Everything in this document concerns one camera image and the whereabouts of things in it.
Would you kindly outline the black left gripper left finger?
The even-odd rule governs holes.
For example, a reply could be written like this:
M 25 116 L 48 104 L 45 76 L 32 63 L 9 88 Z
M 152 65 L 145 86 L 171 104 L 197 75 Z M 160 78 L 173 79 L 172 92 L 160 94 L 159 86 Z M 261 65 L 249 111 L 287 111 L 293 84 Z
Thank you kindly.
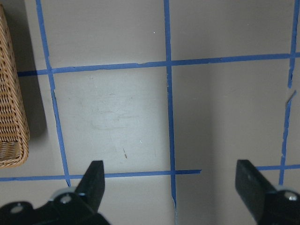
M 98 212 L 105 192 L 105 173 L 102 160 L 92 161 L 75 193 L 94 211 Z

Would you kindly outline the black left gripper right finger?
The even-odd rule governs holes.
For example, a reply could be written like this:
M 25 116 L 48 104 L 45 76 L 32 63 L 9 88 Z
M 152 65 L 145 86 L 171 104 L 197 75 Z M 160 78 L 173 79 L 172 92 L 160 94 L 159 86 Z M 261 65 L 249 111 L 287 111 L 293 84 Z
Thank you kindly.
M 263 219 L 267 201 L 277 193 L 275 187 L 246 159 L 237 160 L 235 188 L 256 222 Z

